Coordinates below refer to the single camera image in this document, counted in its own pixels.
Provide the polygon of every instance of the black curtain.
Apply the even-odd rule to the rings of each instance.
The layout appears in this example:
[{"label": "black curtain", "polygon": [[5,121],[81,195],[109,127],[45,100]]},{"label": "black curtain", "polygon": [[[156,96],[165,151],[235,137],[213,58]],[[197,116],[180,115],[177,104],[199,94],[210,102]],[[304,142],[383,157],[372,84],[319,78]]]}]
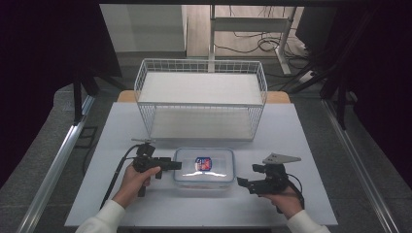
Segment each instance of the black curtain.
[{"label": "black curtain", "polygon": [[412,187],[412,8],[383,1],[351,58],[355,112]]},{"label": "black curtain", "polygon": [[0,3],[1,185],[47,119],[57,90],[98,71],[120,77],[99,5]]}]

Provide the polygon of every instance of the gray floor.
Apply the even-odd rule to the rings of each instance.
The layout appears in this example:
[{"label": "gray floor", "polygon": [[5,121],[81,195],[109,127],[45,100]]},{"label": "gray floor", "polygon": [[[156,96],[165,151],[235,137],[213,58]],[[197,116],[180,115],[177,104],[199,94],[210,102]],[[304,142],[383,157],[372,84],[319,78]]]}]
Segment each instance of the gray floor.
[{"label": "gray floor", "polygon": [[[261,62],[266,73],[280,74],[279,64],[274,59],[263,59]],[[123,79],[120,81],[131,89],[138,67],[123,65],[121,68]],[[266,78],[268,85],[272,86],[271,90],[277,90],[282,86],[277,83],[285,83],[290,79],[273,76]],[[86,122],[86,127],[89,129],[84,134],[86,136],[94,129],[96,130],[96,139],[91,142],[89,149],[86,147],[89,138],[79,139],[77,145],[85,146],[85,148],[75,148],[72,151],[35,232],[74,232],[74,229],[66,228],[63,224],[77,195],[84,170],[92,157],[93,145],[104,127],[112,103],[117,100],[120,93],[115,87],[99,79],[97,81],[101,91],[92,106],[90,117]],[[339,223],[338,226],[332,226],[329,229],[332,232],[384,232],[321,103],[318,95],[321,86],[322,84],[318,83],[292,95],[291,100],[295,104],[309,147],[324,182],[326,193]],[[0,232],[16,232],[43,177],[48,172],[53,158],[72,124],[74,113],[72,96],[71,86],[66,86],[55,94],[54,108],[47,122],[26,156],[0,190]],[[346,109],[346,123],[347,132],[372,180],[390,207],[399,232],[412,232],[412,212],[410,212],[412,193],[410,188],[361,126],[350,105]],[[120,232],[122,231],[129,232],[127,229],[121,229]],[[268,230],[248,232],[268,232]],[[273,229],[273,232],[289,231],[285,227],[280,227]]]}]

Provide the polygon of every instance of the hand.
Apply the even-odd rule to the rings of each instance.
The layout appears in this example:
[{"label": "hand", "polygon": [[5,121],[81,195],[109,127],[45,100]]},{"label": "hand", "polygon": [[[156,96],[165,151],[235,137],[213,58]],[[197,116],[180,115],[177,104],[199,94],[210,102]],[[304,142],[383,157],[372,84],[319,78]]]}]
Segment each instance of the hand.
[{"label": "hand", "polygon": [[137,193],[142,185],[149,186],[151,184],[151,176],[159,171],[160,167],[154,167],[144,173],[139,173],[134,170],[132,164],[128,165],[124,172],[120,189],[112,200],[116,201],[126,209],[126,207],[137,197]]},{"label": "hand", "polygon": [[260,196],[269,199],[272,205],[277,206],[287,219],[302,211],[297,194],[290,186],[280,194],[261,194]]}]

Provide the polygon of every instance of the clear plastic container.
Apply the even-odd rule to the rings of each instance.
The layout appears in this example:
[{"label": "clear plastic container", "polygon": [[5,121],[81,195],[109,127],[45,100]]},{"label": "clear plastic container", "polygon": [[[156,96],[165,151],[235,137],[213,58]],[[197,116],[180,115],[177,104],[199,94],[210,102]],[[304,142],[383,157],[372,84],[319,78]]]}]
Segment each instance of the clear plastic container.
[{"label": "clear plastic container", "polygon": [[182,162],[182,170],[174,172],[179,187],[228,188],[235,178],[234,154],[223,148],[180,148],[174,161]]}]

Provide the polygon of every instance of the cable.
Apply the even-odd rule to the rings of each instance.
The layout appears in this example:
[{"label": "cable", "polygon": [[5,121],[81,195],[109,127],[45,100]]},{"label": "cable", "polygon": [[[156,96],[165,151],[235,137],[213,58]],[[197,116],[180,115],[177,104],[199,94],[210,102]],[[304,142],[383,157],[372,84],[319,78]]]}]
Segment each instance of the cable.
[{"label": "cable", "polygon": [[298,78],[298,77],[302,74],[302,72],[303,72],[304,70],[305,70],[305,69],[299,70],[299,72],[297,72],[297,74],[295,74],[295,75],[292,77],[291,80],[289,80],[287,83],[285,83],[284,85],[282,85],[282,86],[278,89],[278,91],[283,90],[283,88],[285,88],[289,83],[293,82],[296,78]]},{"label": "cable", "polygon": [[215,47],[217,47],[219,49],[232,50],[232,51],[241,52],[241,53],[249,53],[249,52],[252,52],[252,51],[257,50],[259,48],[259,47],[256,47],[253,50],[241,51],[241,50],[234,50],[234,49],[231,49],[231,48],[228,48],[228,47],[217,46],[216,44],[215,44]]},{"label": "cable", "polygon": [[288,64],[289,64],[290,66],[292,66],[294,69],[301,70],[301,69],[305,68],[306,65],[303,66],[303,67],[297,67],[297,66],[295,66],[295,65],[293,65],[293,64],[291,63],[292,60],[299,60],[299,59],[301,59],[301,60],[307,60],[307,58],[305,58],[305,57],[290,57],[290,58],[288,59]]},{"label": "cable", "polygon": [[293,76],[275,75],[275,74],[270,74],[270,73],[264,73],[264,76],[273,76],[273,77],[281,78],[281,79],[288,79],[290,77],[293,77]]},{"label": "cable", "polygon": [[300,182],[300,180],[292,174],[287,174],[287,175],[290,176],[290,177],[293,177],[297,180],[297,182],[299,183],[299,186],[300,186],[300,193],[303,193],[302,183]]},{"label": "cable", "polygon": [[291,47],[289,46],[289,43],[288,43],[288,42],[286,42],[286,46],[288,47],[289,51],[286,51],[286,50],[285,50],[285,53],[290,52],[291,55],[289,55],[289,56],[307,58],[307,56],[302,56],[302,55],[296,55],[296,54],[294,54],[293,51],[292,51],[292,49],[291,49]]},{"label": "cable", "polygon": [[261,33],[255,34],[255,35],[247,35],[247,36],[239,36],[239,35],[236,34],[236,32],[233,32],[233,34],[234,34],[236,37],[251,38],[251,37],[256,37],[256,36],[262,36],[263,34],[267,34],[267,32],[261,32]]},{"label": "cable", "polygon": [[102,204],[101,204],[101,206],[100,206],[100,209],[102,209],[102,207],[104,206],[104,203],[105,203],[106,200],[109,198],[110,193],[112,193],[113,186],[115,186],[116,180],[118,179],[119,172],[120,172],[121,168],[123,167],[124,161],[125,161],[126,159],[130,159],[130,158],[127,158],[127,156],[130,154],[130,152],[131,152],[133,149],[138,148],[138,147],[140,147],[140,145],[134,145],[133,147],[131,147],[131,148],[127,151],[127,153],[124,155],[124,157],[121,159],[121,161],[120,161],[120,163],[119,163],[119,165],[118,165],[118,168],[116,169],[116,172],[115,172],[115,174],[114,174],[113,177],[112,177],[112,181],[110,182],[109,188],[108,188],[107,191],[106,191],[106,195],[104,195],[103,202],[102,202]]},{"label": "cable", "polygon": [[[261,46],[261,45],[264,45],[264,44],[270,44],[271,49],[269,49],[269,50],[264,49]],[[261,38],[260,40],[257,41],[257,45],[262,51],[274,51],[275,49],[277,49],[279,47],[280,39],[279,38],[273,38],[273,37]]]},{"label": "cable", "polygon": [[270,17],[270,12],[272,11],[272,6],[269,8],[269,14],[267,14],[267,17]]},{"label": "cable", "polygon": [[259,17],[260,14],[261,14],[265,9],[266,9],[266,7],[263,7],[263,9],[259,12],[259,14],[257,15],[257,17]]},{"label": "cable", "polygon": [[234,12],[231,10],[231,5],[229,6],[229,12],[230,12],[230,16],[233,13],[233,16],[236,17],[236,15],[234,14]]},{"label": "cable", "polygon": [[284,83],[276,83],[276,84],[273,84],[273,85],[268,86],[267,88],[271,88],[271,87],[273,87],[273,86],[280,85],[280,84],[285,84],[285,83],[288,83],[288,82],[284,82]]},{"label": "cable", "polygon": [[300,191],[297,189],[296,185],[294,185],[294,183],[291,182],[290,180],[288,180],[288,184],[289,184],[289,187],[297,194],[297,199],[299,199],[300,206],[302,207],[302,209],[305,209],[305,198],[303,197],[302,190],[301,190],[302,189],[302,183],[300,183],[300,181],[297,177],[295,177],[295,178],[300,184]]}]

